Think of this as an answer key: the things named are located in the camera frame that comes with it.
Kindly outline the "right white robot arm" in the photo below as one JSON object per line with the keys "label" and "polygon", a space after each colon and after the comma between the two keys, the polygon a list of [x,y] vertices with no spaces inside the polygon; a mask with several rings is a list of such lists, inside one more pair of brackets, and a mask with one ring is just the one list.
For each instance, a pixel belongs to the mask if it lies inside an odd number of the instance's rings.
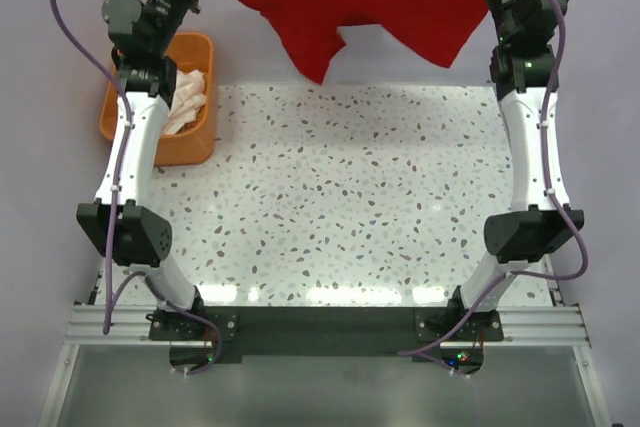
{"label": "right white robot arm", "polygon": [[447,304],[445,326],[459,340],[481,327],[480,312],[498,306],[516,275],[557,251],[584,225],[570,205],[556,135],[558,62],[551,44],[569,0],[485,0],[497,46],[490,73],[513,163],[508,212],[490,216],[483,229],[486,252]]}

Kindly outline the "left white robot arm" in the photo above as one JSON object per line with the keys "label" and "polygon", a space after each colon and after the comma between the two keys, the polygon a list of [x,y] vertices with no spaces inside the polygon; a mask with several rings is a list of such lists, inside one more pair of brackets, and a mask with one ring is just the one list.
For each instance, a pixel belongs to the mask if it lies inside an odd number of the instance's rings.
{"label": "left white robot arm", "polygon": [[172,228],[149,207],[159,140],[176,88],[177,65],[168,54],[185,15],[199,0],[105,0],[102,16],[113,44],[118,94],[116,131],[107,170],[91,203],[77,220],[105,258],[105,286],[114,265],[132,267],[158,301],[175,312],[171,325],[185,339],[200,337],[207,315],[195,307],[199,294],[171,256]]}

